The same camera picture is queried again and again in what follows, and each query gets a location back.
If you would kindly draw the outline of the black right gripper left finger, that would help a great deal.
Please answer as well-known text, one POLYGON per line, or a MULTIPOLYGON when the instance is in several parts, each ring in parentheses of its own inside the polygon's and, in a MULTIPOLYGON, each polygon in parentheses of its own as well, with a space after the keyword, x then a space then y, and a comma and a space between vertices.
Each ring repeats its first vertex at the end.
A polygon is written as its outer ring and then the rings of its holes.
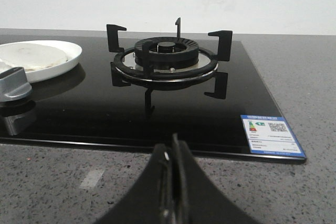
POLYGON ((138 180, 96 223, 175 223, 173 163, 165 145, 154 147, 138 180))

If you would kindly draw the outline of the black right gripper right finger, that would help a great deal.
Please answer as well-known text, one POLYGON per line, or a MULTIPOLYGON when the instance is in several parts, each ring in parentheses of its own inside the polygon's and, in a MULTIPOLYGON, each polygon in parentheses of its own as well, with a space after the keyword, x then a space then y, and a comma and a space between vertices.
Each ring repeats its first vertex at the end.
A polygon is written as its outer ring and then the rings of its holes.
POLYGON ((188 145, 172 136, 176 223, 257 223, 231 202, 197 164, 188 145))

